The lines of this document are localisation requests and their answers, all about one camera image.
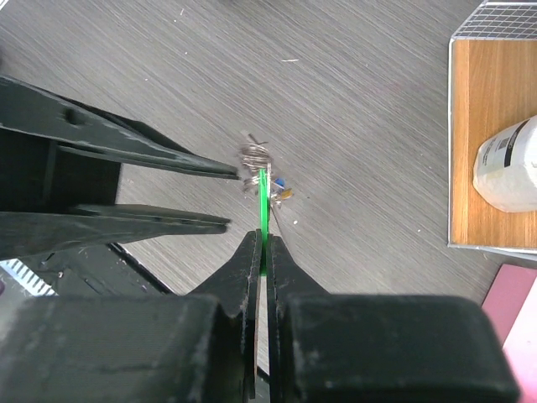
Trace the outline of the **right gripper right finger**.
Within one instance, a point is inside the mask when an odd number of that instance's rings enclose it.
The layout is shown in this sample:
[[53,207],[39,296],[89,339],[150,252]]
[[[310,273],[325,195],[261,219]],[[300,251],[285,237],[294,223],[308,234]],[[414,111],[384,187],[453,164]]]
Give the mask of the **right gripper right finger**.
[[515,402],[482,308],[459,296],[332,294],[268,239],[273,402]]

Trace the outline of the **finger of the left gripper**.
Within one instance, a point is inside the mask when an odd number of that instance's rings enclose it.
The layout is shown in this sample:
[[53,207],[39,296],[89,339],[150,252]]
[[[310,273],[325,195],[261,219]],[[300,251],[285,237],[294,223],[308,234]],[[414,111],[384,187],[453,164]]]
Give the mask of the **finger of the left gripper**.
[[72,154],[185,175],[238,178],[235,166],[201,157],[145,123],[9,76],[1,77],[1,129],[54,140]]
[[1,213],[1,259],[167,235],[227,231],[230,219],[146,205],[78,205],[66,214]]

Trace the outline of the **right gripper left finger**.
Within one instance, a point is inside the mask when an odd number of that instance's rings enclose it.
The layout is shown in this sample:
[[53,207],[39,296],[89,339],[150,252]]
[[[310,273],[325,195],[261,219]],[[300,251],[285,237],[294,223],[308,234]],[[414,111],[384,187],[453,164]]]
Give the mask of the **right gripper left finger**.
[[246,402],[261,233],[192,292],[32,296],[1,337],[4,402]]

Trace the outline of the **green key tag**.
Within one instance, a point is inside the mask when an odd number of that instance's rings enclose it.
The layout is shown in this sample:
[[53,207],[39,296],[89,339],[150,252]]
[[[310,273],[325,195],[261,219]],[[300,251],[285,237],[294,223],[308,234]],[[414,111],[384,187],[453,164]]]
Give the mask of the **green key tag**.
[[258,195],[259,195],[259,217],[260,230],[262,236],[262,255],[260,275],[266,275],[266,249],[269,235],[269,182],[268,172],[266,169],[261,169],[258,174]]

